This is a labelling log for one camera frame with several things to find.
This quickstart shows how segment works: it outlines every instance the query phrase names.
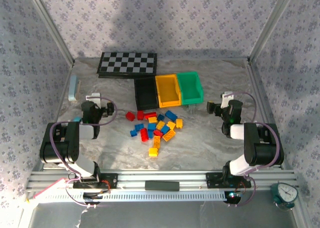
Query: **checkered board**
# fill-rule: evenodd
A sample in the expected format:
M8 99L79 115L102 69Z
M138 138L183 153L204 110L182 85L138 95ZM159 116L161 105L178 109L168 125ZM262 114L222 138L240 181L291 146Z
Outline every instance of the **checkered board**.
M157 54L102 53L99 78L140 78L156 75Z

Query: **wall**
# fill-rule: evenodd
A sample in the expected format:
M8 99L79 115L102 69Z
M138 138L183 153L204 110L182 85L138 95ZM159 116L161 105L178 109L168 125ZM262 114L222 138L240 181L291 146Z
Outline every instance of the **wall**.
M291 0L255 64L315 227L320 227L319 11L320 0Z
M74 58L250 54L277 0L43 0Z
M25 185L68 66L31 0L0 0L0 226L20 219Z

